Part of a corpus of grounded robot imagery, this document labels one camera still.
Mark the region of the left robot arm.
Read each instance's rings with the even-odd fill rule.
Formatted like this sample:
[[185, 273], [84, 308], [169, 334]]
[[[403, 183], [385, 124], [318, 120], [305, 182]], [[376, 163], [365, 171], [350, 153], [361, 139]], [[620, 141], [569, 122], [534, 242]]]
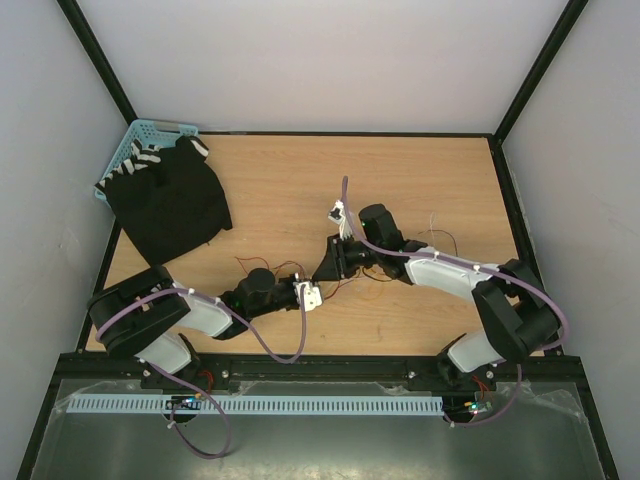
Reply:
[[174, 327], [230, 340], [248, 331], [257, 317], [280, 310], [308, 313], [322, 304], [320, 287], [297, 273], [278, 279], [270, 270], [256, 268], [235, 289], [209, 298], [156, 266], [95, 294], [87, 308], [95, 339], [111, 357], [152, 363], [184, 388], [196, 382], [200, 364]]

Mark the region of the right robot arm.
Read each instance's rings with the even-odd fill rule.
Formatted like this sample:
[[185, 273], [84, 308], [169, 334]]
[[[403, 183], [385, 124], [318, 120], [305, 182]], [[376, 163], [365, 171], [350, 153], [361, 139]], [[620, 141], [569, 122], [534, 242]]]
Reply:
[[461, 335], [437, 356], [437, 376], [447, 388], [462, 387], [489, 364], [520, 363], [536, 351], [552, 349], [567, 331], [566, 316], [520, 260], [477, 263], [407, 240], [382, 204], [353, 217], [336, 201], [328, 218], [338, 232], [327, 240], [314, 281], [345, 280], [377, 266], [390, 280], [434, 288], [475, 305], [481, 329]]

